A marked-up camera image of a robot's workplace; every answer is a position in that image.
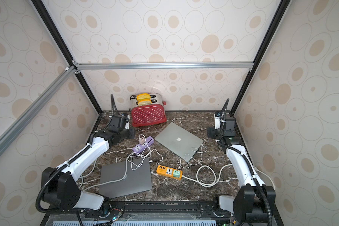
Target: polka dot toaster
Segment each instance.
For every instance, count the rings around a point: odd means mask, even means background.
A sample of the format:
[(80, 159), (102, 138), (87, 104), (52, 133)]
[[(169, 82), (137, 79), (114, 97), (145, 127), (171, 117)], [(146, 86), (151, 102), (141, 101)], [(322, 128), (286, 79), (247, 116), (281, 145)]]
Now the polka dot toaster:
[(158, 93), (132, 95), (130, 102), (132, 126), (154, 125), (167, 121), (163, 107), (166, 102), (162, 101)]

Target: marble table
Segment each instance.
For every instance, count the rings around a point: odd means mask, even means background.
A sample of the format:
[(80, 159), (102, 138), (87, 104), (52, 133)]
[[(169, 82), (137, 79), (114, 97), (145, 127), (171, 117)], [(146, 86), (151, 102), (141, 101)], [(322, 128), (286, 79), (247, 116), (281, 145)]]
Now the marble table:
[[(106, 112), (98, 129), (102, 129), (109, 120), (109, 112)], [(103, 155), (101, 155), (96, 163), (94, 171), (90, 176), (84, 180), (84, 188), (94, 184), (98, 184), (100, 181), (100, 170), (102, 165), (107, 165), (115, 162), (121, 162), (126, 159), (129, 153), (132, 151), (132, 147), (137, 145), (138, 136), (140, 134), (157, 136), (170, 122), (174, 122), (187, 131), (193, 133), (199, 138), (203, 139), (203, 145), (207, 148), (207, 151), (203, 153), (201, 164), (210, 166), (218, 177), (219, 171), (222, 166), (230, 164), (229, 159), (225, 154), (218, 150), (214, 139), (207, 138), (206, 128), (214, 126), (214, 119), (212, 112), (167, 112), (167, 122), (162, 124), (137, 127), (136, 139), (127, 139), (122, 143), (114, 146)], [(163, 161), (150, 163), (151, 178), (152, 178), (152, 190), (140, 192), (132, 195), (114, 198), (113, 201), (197, 201), (206, 200), (210, 201), (215, 195), (232, 195), (236, 196), (239, 190), (238, 180), (236, 179), (236, 173), (232, 166), (226, 167), (222, 173), (219, 183), (215, 186), (206, 188), (199, 185), (196, 182), (182, 178), (182, 180), (176, 180), (164, 176), (160, 176), (156, 173), (157, 165), (178, 168), (177, 155), (168, 150), (166, 147), (155, 141), (151, 147), (156, 148), (157, 151), (163, 156)], [(200, 160), (201, 154), (194, 154), (195, 160)], [(161, 157), (154, 151), (152, 152), (152, 160), (160, 160)], [(188, 165), (184, 161), (181, 162), (184, 167)], [(90, 165), (84, 172), (84, 175), (89, 173), (93, 165)], [(200, 165), (191, 166), (188, 169), (181, 168), (183, 175), (196, 179), (196, 172)], [(214, 180), (213, 174), (209, 169), (202, 168), (199, 172), (199, 179), (203, 183), (212, 183)], [(89, 189), (90, 192), (98, 192), (99, 187)]]

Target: gray laptop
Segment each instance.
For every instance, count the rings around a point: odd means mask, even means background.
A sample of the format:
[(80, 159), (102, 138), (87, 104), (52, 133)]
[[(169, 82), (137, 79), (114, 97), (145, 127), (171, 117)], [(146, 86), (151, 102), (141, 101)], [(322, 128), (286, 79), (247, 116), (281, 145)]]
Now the gray laptop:
[[(138, 165), (142, 158), (133, 162)], [(152, 189), (151, 170), (149, 158), (145, 158), (143, 165), (136, 170), (131, 169), (131, 163), (127, 163), (127, 177), (121, 181), (108, 183), (99, 187), (99, 193), (109, 198), (130, 195)], [(119, 180), (125, 172), (125, 161), (102, 166), (100, 183), (112, 180)]]
[(192, 148), (199, 149), (203, 142), (202, 139), (173, 122), (164, 128), (154, 139), (187, 162), (191, 161), (191, 157), (195, 153)]

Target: black mounting rail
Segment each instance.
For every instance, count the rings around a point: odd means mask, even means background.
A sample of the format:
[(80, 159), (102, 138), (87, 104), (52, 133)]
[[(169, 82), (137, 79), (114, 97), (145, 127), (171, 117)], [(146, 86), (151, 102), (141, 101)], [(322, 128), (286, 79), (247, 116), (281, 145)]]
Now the black mounting rail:
[[(47, 26), (50, 34), (52, 35), (53, 39), (55, 40), (56, 44), (58, 45), (60, 51), (63, 53), (63, 56), (65, 57), (68, 64), (70, 66), (75, 66), (72, 62), (74, 58), (73, 58), (72, 54), (70, 53), (68, 47), (66, 46), (63, 38), (61, 37), (59, 30), (55, 26), (54, 21), (52, 20), (47, 9), (45, 8), (44, 3), (41, 0), (31, 0), (31, 1), (32, 1), (34, 7), (36, 8), (37, 12), (41, 16), (41, 19), (43, 20), (43, 22)], [(82, 73), (78, 73), (78, 74), (76, 74), (76, 76), (77, 76), (77, 79), (78, 79), (79, 83), (81, 84), (82, 88), (84, 89), (85, 93), (87, 94), (88, 98), (92, 102), (95, 110), (100, 114), (102, 112), (102, 109), (100, 108), (97, 100), (95, 99), (95, 97), (94, 97), (92, 91), (90, 90), (87, 82), (85, 81)]]
[(274, 17), (270, 23), (269, 29), (267, 30), (265, 37), (262, 40), (261, 46), (259, 48), (259, 51), (257, 52), (255, 59), (254, 59), (254, 65), (251, 69), (251, 71), (249, 71), (249, 73), (247, 74), (244, 83), (242, 84), (242, 87), (240, 89), (240, 92), (238, 94), (238, 96), (236, 97), (236, 100), (234, 102), (234, 105), (231, 108), (231, 115), (233, 115), (236, 111), (236, 109), (238, 108), (242, 98), (245, 95), (245, 92), (251, 82), (252, 77), (254, 76), (258, 66), (260, 65), (260, 62), (262, 60), (262, 57), (264, 56), (267, 47), (269, 46), (271, 39), (273, 38), (276, 29), (278, 28), (281, 18), (283, 17), (288, 5), (290, 3), (290, 0), (281, 0), (275, 14)]

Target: white cable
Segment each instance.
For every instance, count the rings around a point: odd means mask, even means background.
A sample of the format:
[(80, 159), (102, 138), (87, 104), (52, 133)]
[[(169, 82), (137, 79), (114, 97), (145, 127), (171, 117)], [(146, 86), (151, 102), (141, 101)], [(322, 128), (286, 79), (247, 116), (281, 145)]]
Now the white cable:
[[(194, 151), (195, 153), (200, 153), (200, 154), (201, 154), (201, 159), (200, 159), (196, 164), (193, 164), (193, 159), (194, 159), (194, 158), (193, 158), (190, 154), (185, 154), (185, 162), (186, 162), (189, 166), (188, 166), (188, 167), (184, 167), (184, 166), (181, 165), (181, 157), (177, 157), (177, 163), (178, 163), (178, 165), (179, 165), (178, 170), (180, 170), (181, 167), (184, 168), (184, 169), (188, 169), (188, 168), (190, 168), (191, 166), (195, 166), (195, 165), (198, 165), (198, 164), (202, 165), (202, 164), (201, 164), (201, 161), (202, 161), (202, 153), (205, 153), (205, 152), (207, 151), (207, 148), (206, 148), (203, 144), (201, 144), (201, 151), (199, 151), (199, 149), (198, 149), (198, 148), (195, 148), (195, 147), (191, 148), (191, 150)], [(191, 158), (191, 163), (189, 163), (189, 162), (186, 160), (186, 155), (189, 155), (189, 156), (190, 156), (190, 158)]]
[[(131, 168), (132, 168), (132, 170), (136, 170), (138, 167), (140, 167), (140, 166), (143, 164), (145, 158), (150, 158), (150, 157), (151, 157), (152, 151), (156, 150), (156, 149), (152, 149), (152, 150), (151, 150), (151, 148), (150, 148), (150, 147), (148, 146), (148, 144), (147, 144), (147, 140), (146, 140), (146, 137), (145, 137), (145, 136), (144, 136), (144, 138), (145, 138), (145, 143), (146, 143), (146, 146), (147, 146), (146, 148), (149, 149), (149, 153), (146, 154), (146, 155), (138, 154), (138, 153), (136, 153), (136, 152), (130, 153), (130, 154), (127, 156), (126, 160), (125, 160), (125, 172), (124, 172), (124, 175), (123, 175), (123, 177), (122, 177), (121, 179), (118, 179), (118, 180), (112, 180), (112, 181), (107, 181), (107, 182), (104, 182), (104, 183), (101, 183), (101, 184), (95, 184), (95, 185), (92, 185), (92, 186), (90, 186), (90, 187), (87, 187), (87, 188), (84, 189), (83, 191), (86, 191), (86, 190), (88, 190), (88, 189), (90, 189), (90, 188), (93, 188), (93, 187), (97, 187), (97, 186), (105, 185), (105, 184), (108, 184), (108, 183), (113, 183), (113, 182), (118, 182), (118, 181), (123, 180), (123, 179), (126, 178), (126, 176), (127, 176), (127, 169), (128, 169), (127, 164), (128, 164), (128, 162), (131, 163)], [(140, 162), (140, 164), (136, 165), (135, 163), (133, 163), (133, 154), (137, 154), (137, 156), (141, 156), (141, 158), (143, 158), (143, 160)], [(160, 161), (162, 161), (162, 160), (163, 160), (163, 156), (162, 156), (161, 154), (159, 154), (159, 155), (162, 157), (161, 160), (151, 160), (151, 161), (152, 161), (152, 162), (160, 162)]]
[[(216, 185), (216, 184), (219, 182), (220, 177), (221, 177), (221, 172), (222, 172), (223, 168), (225, 168), (226, 166), (232, 166), (232, 164), (224, 165), (224, 166), (221, 168), (220, 173), (218, 174), (218, 180), (217, 180), (217, 181), (216, 181), (216, 174), (215, 174), (215, 172), (213, 171), (213, 169), (212, 169), (211, 167), (209, 167), (209, 166), (206, 166), (206, 165), (201, 166), (201, 167), (197, 170), (197, 173), (196, 173), (196, 179), (197, 179), (197, 180), (194, 180), (194, 179), (192, 179), (192, 178), (188, 178), (188, 177), (183, 176), (183, 175), (182, 175), (182, 177), (184, 177), (184, 178), (186, 178), (186, 179), (189, 179), (189, 180), (192, 180), (192, 181), (194, 181), (194, 182), (197, 182), (197, 183), (199, 183), (201, 186), (207, 187), (207, 188), (208, 188), (208, 187), (212, 187), (212, 186)], [(211, 184), (205, 184), (205, 183), (200, 182), (200, 180), (199, 180), (199, 170), (202, 169), (202, 168), (204, 168), (204, 167), (209, 168), (209, 169), (212, 171), (212, 173), (213, 173), (213, 175), (214, 175), (214, 177), (215, 177), (215, 180), (214, 180)]]
[(97, 163), (97, 159), (94, 161), (94, 165), (93, 165), (93, 169), (85, 176), (80, 176), (79, 178), (84, 178), (84, 177), (87, 177), (89, 176), (93, 171), (94, 171), (94, 168), (95, 168), (95, 164)]
[(225, 214), (222, 215), (222, 216), (219, 216), (219, 215), (217, 215), (217, 214), (215, 213), (215, 211), (213, 211), (213, 213), (214, 213), (214, 215), (215, 215), (216, 217), (224, 217), (224, 216), (225, 216)]
[(269, 176), (268, 176), (267, 174), (265, 174), (264, 172), (258, 170), (256, 167), (254, 167), (254, 169), (255, 169), (256, 172), (260, 172), (260, 173), (264, 174), (265, 176), (267, 176), (267, 178), (269, 178), (270, 181), (271, 181), (271, 183), (273, 184), (273, 188), (275, 188), (275, 184), (274, 184), (273, 180), (271, 179), (271, 177), (269, 177)]
[(81, 188), (81, 186), (83, 185), (83, 181), (84, 181), (83, 178), (89, 176), (89, 175), (94, 171), (95, 164), (97, 163), (97, 159), (98, 159), (98, 158), (96, 158), (96, 160), (94, 161), (93, 169), (92, 169), (87, 175), (85, 175), (85, 176), (80, 176), (80, 177), (79, 177), (79, 178), (82, 180), (82, 182), (81, 182), (80, 184), (77, 184), (77, 185), (79, 185), (78, 188)]
[(157, 149), (151, 149), (151, 148), (148, 146), (146, 137), (145, 137), (143, 134), (140, 134), (140, 136), (143, 136), (143, 137), (144, 137), (144, 139), (145, 139), (145, 144), (146, 144), (146, 147), (145, 147), (145, 149), (143, 150), (142, 153), (144, 153), (146, 149), (148, 149), (149, 152), (148, 152), (148, 154), (146, 154), (146, 155), (142, 155), (141, 153), (136, 153), (136, 152), (134, 152), (134, 153), (136, 154), (136, 156), (140, 156), (143, 160), (142, 160), (138, 165), (136, 165), (136, 164), (133, 162), (133, 155), (132, 155), (132, 156), (131, 156), (131, 160), (128, 160), (128, 161), (131, 163), (131, 169), (132, 169), (132, 170), (138, 169), (138, 167), (140, 167), (140, 166), (143, 164), (145, 158), (150, 158), (150, 157), (152, 156), (152, 151), (156, 151), (157, 154), (160, 155), (162, 159), (161, 159), (161, 160), (150, 160), (149, 162), (160, 162), (160, 161), (163, 160), (163, 156), (162, 156), (160, 153), (158, 153)]

